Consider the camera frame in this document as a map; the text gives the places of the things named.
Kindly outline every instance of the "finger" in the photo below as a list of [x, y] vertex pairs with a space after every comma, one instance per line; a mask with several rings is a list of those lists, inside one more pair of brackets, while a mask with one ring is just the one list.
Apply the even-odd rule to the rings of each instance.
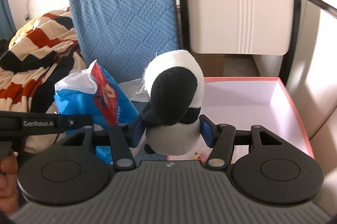
[[8, 175], [5, 175], [5, 177], [6, 177], [6, 181], [7, 181], [7, 186], [4, 189], [0, 189], [0, 198], [2, 198], [2, 197], [11, 198], [17, 192], [17, 188], [16, 188], [17, 175], [16, 174], [8, 174]]
[[5, 157], [0, 163], [0, 170], [5, 174], [15, 174], [17, 169], [17, 160], [13, 153]]
[[0, 174], [0, 190], [6, 188], [6, 186], [7, 186], [6, 177]]
[[0, 211], [5, 215], [16, 212], [19, 209], [19, 193], [17, 192], [11, 198], [0, 198]]

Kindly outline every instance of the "blue mattress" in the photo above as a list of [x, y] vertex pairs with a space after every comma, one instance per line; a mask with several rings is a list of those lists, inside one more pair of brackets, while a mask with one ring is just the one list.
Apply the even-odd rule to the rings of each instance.
[[156, 56], [179, 48], [175, 0], [69, 0], [87, 64], [95, 59], [116, 82], [143, 75]]

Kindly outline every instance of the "open box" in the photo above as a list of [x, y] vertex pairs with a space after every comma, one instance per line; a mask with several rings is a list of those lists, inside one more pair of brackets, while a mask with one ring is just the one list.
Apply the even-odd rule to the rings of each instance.
[[[230, 124], [237, 130], [250, 130], [253, 125], [262, 125], [314, 157], [299, 113], [279, 78], [205, 78], [201, 114], [205, 114], [215, 124]], [[168, 159], [205, 160], [210, 152], [211, 149], [200, 138], [190, 153], [169, 156]], [[247, 153], [247, 146], [236, 146], [232, 162]]]

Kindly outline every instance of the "orange and black blanket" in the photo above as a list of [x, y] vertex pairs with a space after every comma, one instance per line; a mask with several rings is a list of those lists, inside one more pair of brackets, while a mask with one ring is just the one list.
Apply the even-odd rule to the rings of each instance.
[[[20, 36], [0, 59], [0, 110], [54, 113], [55, 83], [85, 69], [70, 11], [51, 11]], [[31, 136], [25, 151], [37, 153], [55, 135]]]

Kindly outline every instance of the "small toy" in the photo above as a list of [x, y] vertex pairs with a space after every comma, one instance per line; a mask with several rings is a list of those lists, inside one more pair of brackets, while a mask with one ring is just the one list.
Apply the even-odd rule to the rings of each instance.
[[186, 50], [163, 53], [150, 62], [144, 74], [150, 101], [142, 112], [147, 153], [180, 156], [196, 146], [204, 85], [200, 66]]

